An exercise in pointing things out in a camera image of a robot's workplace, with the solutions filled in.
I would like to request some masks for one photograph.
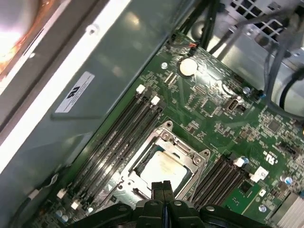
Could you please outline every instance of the ram slot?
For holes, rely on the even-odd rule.
[[[85,198],[85,201],[89,201],[89,203],[94,200],[94,198],[102,191],[102,189],[106,186],[108,181],[114,175],[115,172],[125,163],[125,160],[131,155],[135,146],[138,143],[138,137],[147,134],[152,127],[155,125],[156,121],[158,121],[158,117],[160,116],[162,109],[156,108],[155,110],[149,110],[148,113],[144,116],[142,120],[138,122],[137,125],[134,126],[133,135],[130,136],[129,141],[126,147],[118,148],[116,150],[115,156],[112,157],[111,161],[108,163],[108,166],[104,168],[104,170],[110,169],[108,173],[100,180],[96,185],[92,184],[92,189],[89,190],[88,195]]]
[[[211,168],[211,170],[207,173],[205,178],[201,181],[201,183],[196,188],[196,191],[193,196],[193,202],[197,200],[200,195],[202,195],[205,191],[207,191],[207,184],[211,184],[212,180],[221,172],[221,170],[225,168],[224,161],[220,158],[220,160]]]
[[[129,102],[129,104],[127,105],[127,107],[119,115],[119,117],[117,118],[117,121],[108,130],[107,134],[105,134],[104,137],[102,137],[100,139],[100,141],[97,142],[97,145],[93,149],[92,153],[89,155],[89,157],[87,158],[87,160],[85,161],[85,163],[79,169],[79,171],[78,171],[78,173],[77,173],[77,175],[75,177],[75,180],[80,180],[81,177],[88,170],[88,168],[95,163],[96,157],[98,156],[98,154],[100,152],[100,149],[102,148],[102,146],[104,145],[104,143],[115,135],[115,133],[117,132],[117,130],[120,128],[120,125],[122,124],[123,121],[126,120],[126,118],[130,114],[130,112],[134,108],[134,106],[138,105],[137,101],[138,101],[138,97],[134,96],[132,98],[132,100]],[[77,185],[77,182],[74,182],[73,185],[72,185],[72,188],[74,188],[76,185]]]
[[[195,209],[201,209],[206,204],[220,205],[244,178],[241,169],[221,157],[194,193]]]
[[[99,173],[102,172],[102,168],[107,163],[108,157],[111,156],[111,151],[117,147],[119,147],[123,142],[125,135],[130,130],[129,128],[133,126],[133,122],[141,116],[142,112],[147,111],[149,109],[148,100],[140,103],[140,107],[138,107],[134,113],[131,114],[130,118],[122,124],[119,132],[115,134],[113,138],[110,138],[108,142],[104,144],[101,149],[101,156],[97,158],[96,163],[90,168],[89,172],[82,178],[82,181],[78,183],[77,189],[77,197],[82,195],[90,186],[95,178],[99,177]]]

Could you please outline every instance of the cable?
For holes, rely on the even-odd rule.
[[[200,17],[200,15],[205,11],[207,6],[210,4],[210,0],[201,0],[199,5],[194,9],[194,11],[189,15],[186,21],[179,28],[180,32],[187,35],[192,25],[196,22],[196,20]]]
[[[268,74],[269,74],[269,68],[270,68],[270,58],[271,56],[273,55],[273,53],[275,52],[275,49],[276,48],[276,45],[274,42],[271,42],[270,44],[270,49],[269,49],[269,52],[268,52],[268,55],[265,59],[265,62],[264,62],[264,93],[267,92],[268,90]]]
[[[298,28],[298,26],[294,26],[293,24],[285,31],[286,37],[283,37],[283,40],[280,42],[280,46],[277,49],[277,53],[275,55],[275,59],[272,63],[271,69],[269,71],[269,74],[265,70],[264,78],[268,78],[268,82],[265,83],[264,91],[266,92],[266,104],[269,109],[272,111],[278,113],[281,116],[285,116],[288,118],[293,118],[296,120],[304,120],[303,116],[298,116],[295,114],[291,114],[280,108],[277,104],[272,102],[272,93],[276,81],[276,77],[278,74],[278,71],[280,69],[281,63],[285,57],[285,53],[288,50],[288,48],[293,44],[295,36],[295,29]]]
[[[271,14],[267,14],[267,15],[262,15],[256,18],[252,18],[249,20],[244,20],[244,21],[240,21],[237,24],[235,24],[234,26],[237,28],[237,31],[235,33],[235,37],[233,38],[233,40],[231,42],[229,42],[225,48],[222,50],[222,52],[219,54],[218,56],[218,60],[222,60],[226,54],[230,51],[230,49],[232,48],[232,46],[234,45],[234,43],[236,42],[236,40],[241,36],[243,28],[246,25],[250,25],[250,24],[256,24],[256,23],[260,23],[263,21],[268,21],[270,19],[280,19],[282,17],[288,17],[291,15],[293,11],[292,10],[281,10],[281,11],[277,11]],[[225,35],[219,40],[219,42],[211,49],[210,53],[213,54],[215,53],[224,43],[226,43],[226,41],[233,35],[233,32],[231,30],[227,31],[225,33]]]
[[[207,49],[208,44],[212,38],[215,20],[219,8],[220,0],[213,0],[207,14],[206,22],[202,30],[202,35],[200,38],[200,46],[203,49]]]
[[[290,88],[297,82],[300,80],[304,79],[304,67],[298,69],[297,71],[295,71],[292,75],[291,75],[291,79],[290,81],[287,83],[287,85],[285,86],[284,90],[281,93],[281,97],[280,97],[280,107],[285,109],[285,99],[287,96],[288,91],[290,90]]]
[[[219,42],[209,51],[210,54],[214,54],[223,44],[226,43],[226,41],[230,38],[230,36],[233,34],[233,31],[228,30],[222,37],[222,39],[219,40]]]
[[[22,212],[24,211],[24,209],[26,208],[26,206],[32,201],[31,198],[27,197],[22,203],[21,205],[18,207],[15,215],[13,216],[13,218],[10,220],[9,222],[9,228],[19,228],[19,222],[20,222],[20,215],[22,214]]]
[[[67,169],[69,166],[63,167],[61,168],[59,171],[57,171],[57,173],[55,173],[54,175],[51,175],[50,177],[48,177],[39,187],[37,187],[37,189],[34,189],[29,195],[28,197],[20,204],[20,206],[18,207],[16,213],[14,214],[14,216],[11,218],[11,220],[9,221],[9,228],[20,228],[21,224],[20,224],[20,216],[22,214],[22,212],[24,211],[24,209],[27,207],[27,205],[45,188],[50,187],[51,185],[55,184],[56,181],[58,180],[59,176],[63,176],[64,173],[66,173]]]

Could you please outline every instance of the capacitor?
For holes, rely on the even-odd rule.
[[[244,160],[244,164],[248,164],[249,163],[249,159],[248,158],[242,156],[241,159]]]
[[[291,185],[293,183],[293,179],[291,177],[286,176],[285,174],[280,176],[280,180],[287,185]]]
[[[248,94],[250,94],[250,92],[251,92],[251,89],[250,89],[249,87],[245,86],[245,87],[243,88],[243,93],[244,93],[244,94],[248,95]]]
[[[261,204],[258,206],[258,210],[262,213],[265,213],[267,211],[267,207],[264,204]]]
[[[93,208],[88,208],[87,212],[92,213],[93,212]]]
[[[62,210],[57,210],[55,212],[55,214],[58,216],[58,217],[61,217],[63,215],[63,211]]]
[[[63,222],[68,222],[68,216],[67,215],[63,215],[61,217],[61,219],[62,219]]]

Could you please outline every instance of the green circuit board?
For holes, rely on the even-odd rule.
[[[183,36],[176,40],[180,43],[185,41],[188,39]],[[303,132],[294,127],[294,120],[268,109],[263,99],[257,98],[255,88],[200,48],[192,57],[199,65],[195,76],[181,77],[177,63],[187,52],[187,48],[160,49],[84,148],[60,185],[62,187],[73,180],[96,143],[127,106],[136,88],[144,85],[156,92],[166,104],[155,127],[171,120],[174,134],[198,151],[211,151],[203,177],[222,154],[230,153],[248,158],[246,169],[249,173],[255,173],[259,167],[269,172],[264,180],[255,183],[248,179],[247,186],[236,187],[222,206],[271,224],[271,216],[287,195],[304,187]],[[250,89],[246,94],[244,87]],[[240,96],[242,103],[231,111],[227,103],[235,96]],[[280,147],[282,142],[297,154],[283,150]],[[282,175],[292,177],[293,183],[289,186],[283,184],[280,181]],[[266,206],[266,212],[259,210],[260,205]]]

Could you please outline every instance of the sticker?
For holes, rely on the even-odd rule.
[[[264,180],[266,176],[269,174],[267,170],[265,170],[262,166],[260,166],[255,174],[251,175],[250,179],[257,183],[259,180]]]
[[[95,75],[85,71],[73,88],[68,92],[65,99],[61,102],[55,113],[68,113],[74,106],[81,94],[89,86]]]
[[[265,193],[266,193],[266,190],[262,189],[259,193],[259,196],[263,197],[263,196],[265,196]]]

